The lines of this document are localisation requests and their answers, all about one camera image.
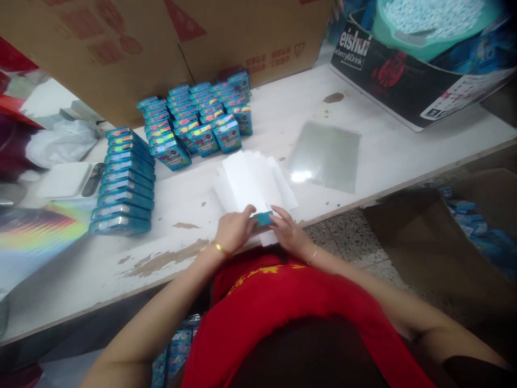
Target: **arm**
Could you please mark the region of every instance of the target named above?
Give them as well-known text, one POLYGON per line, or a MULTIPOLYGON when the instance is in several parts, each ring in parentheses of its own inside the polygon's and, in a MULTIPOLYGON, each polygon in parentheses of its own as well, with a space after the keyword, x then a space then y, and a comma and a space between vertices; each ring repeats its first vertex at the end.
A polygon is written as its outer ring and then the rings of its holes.
POLYGON ((335 257, 314 244, 285 210, 276 206, 273 210, 282 217, 271 216, 271 220, 284 249, 324 272, 360 285, 380 303, 397 331, 421 346, 436 363, 442 364, 452 356, 470 356, 508 368, 494 350, 446 314, 335 257))
MULTIPOLYGON (((215 240, 229 255, 249 239, 256 223, 251 205, 219 220, 215 240)), ((89 371, 82 388, 148 387, 152 362, 178 330, 195 298, 228 256, 208 245, 117 334, 89 371)))

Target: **open cardboard box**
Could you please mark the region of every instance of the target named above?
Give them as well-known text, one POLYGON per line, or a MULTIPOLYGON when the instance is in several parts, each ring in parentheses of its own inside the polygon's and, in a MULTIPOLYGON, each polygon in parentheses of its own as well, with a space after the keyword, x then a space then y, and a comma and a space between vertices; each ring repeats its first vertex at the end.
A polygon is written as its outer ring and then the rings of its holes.
POLYGON ((327 0, 4 0, 0 35, 111 124, 136 103, 247 69, 256 87, 317 59, 327 0))
MULTIPOLYGON (((451 184, 457 198, 477 204, 490 228, 517 241, 517 176, 479 172, 451 184)), ((448 293, 487 310, 517 309, 517 288, 470 243, 438 190, 401 192, 365 216, 401 278, 417 288, 448 293)))

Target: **black box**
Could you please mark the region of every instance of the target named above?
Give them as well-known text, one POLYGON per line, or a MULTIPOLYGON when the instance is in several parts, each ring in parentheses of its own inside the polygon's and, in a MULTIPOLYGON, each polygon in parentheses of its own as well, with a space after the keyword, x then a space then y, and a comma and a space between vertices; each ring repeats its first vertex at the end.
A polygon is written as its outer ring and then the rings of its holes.
POLYGON ((346 81, 419 132, 487 97, 504 85, 516 68, 485 75, 442 70, 380 43, 350 15, 331 64, 346 81))

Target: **digital scale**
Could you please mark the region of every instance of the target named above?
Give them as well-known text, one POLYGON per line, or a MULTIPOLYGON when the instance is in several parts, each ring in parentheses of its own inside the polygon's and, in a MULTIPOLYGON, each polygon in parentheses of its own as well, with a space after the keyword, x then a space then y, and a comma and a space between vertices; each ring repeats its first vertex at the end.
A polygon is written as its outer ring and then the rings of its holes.
POLYGON ((105 163, 60 163, 43 178, 37 196, 74 200, 97 197, 105 163))

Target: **bangle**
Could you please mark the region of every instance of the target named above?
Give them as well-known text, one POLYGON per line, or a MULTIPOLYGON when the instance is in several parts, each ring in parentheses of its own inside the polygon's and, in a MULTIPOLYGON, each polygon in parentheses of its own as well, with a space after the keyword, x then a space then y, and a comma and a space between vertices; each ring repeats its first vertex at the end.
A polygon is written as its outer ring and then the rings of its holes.
POLYGON ((220 251, 221 253, 223 253, 223 255, 224 255, 225 257, 230 257, 230 256, 231 256, 231 255, 230 255, 228 252, 226 252, 226 251, 225 251, 225 249, 224 249, 222 246, 220 246, 217 242, 212 241, 212 242, 211 242, 211 244, 215 247, 215 249, 217 249, 218 251, 220 251))
POLYGON ((318 250, 314 251, 314 255, 312 255, 312 258, 307 262, 308 265, 311 265, 311 263, 314 261, 314 258, 316 257, 316 253, 318 253, 318 250))

